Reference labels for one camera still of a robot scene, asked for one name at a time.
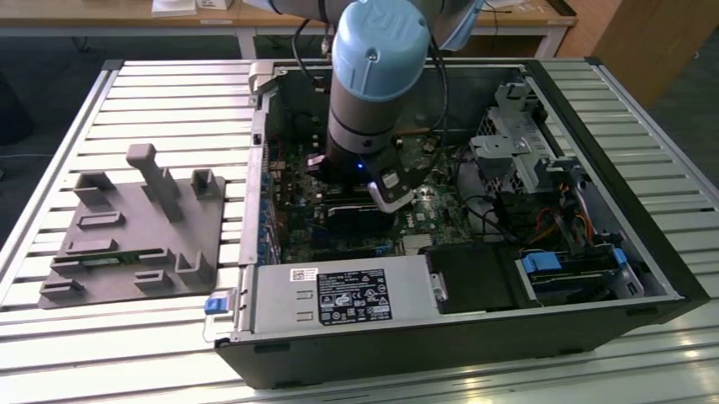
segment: yellow wire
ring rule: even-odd
[[[549,236],[549,235],[553,233],[553,231],[555,231],[556,229],[557,229],[557,225],[556,225],[556,223],[555,223],[555,224],[552,225],[552,227],[549,227],[547,230],[544,230],[544,231],[539,234],[539,236],[536,236],[536,237],[531,240],[529,244],[533,244],[535,242],[537,242],[539,240],[541,240],[544,237]]]

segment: motherboard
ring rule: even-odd
[[[435,141],[424,134],[397,136],[405,167],[429,164],[439,152]],[[451,155],[440,157],[412,203],[384,214],[365,185],[327,184],[305,173],[305,157],[316,146],[277,141],[269,152],[284,263],[413,255],[421,247],[473,239],[452,182]]]

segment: white sticker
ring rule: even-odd
[[[200,24],[229,25],[232,24],[232,20],[231,19],[201,19]]]
[[[316,280],[316,268],[292,268],[289,270],[291,282],[301,282],[304,280]]]

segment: gray plastic holder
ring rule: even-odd
[[[113,184],[102,172],[80,175],[80,204],[40,290],[41,308],[215,289],[224,179],[198,169],[174,181],[154,154],[149,144],[126,152],[144,183]]]

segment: power supply label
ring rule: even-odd
[[[384,269],[317,274],[316,291],[324,326],[392,319]]]

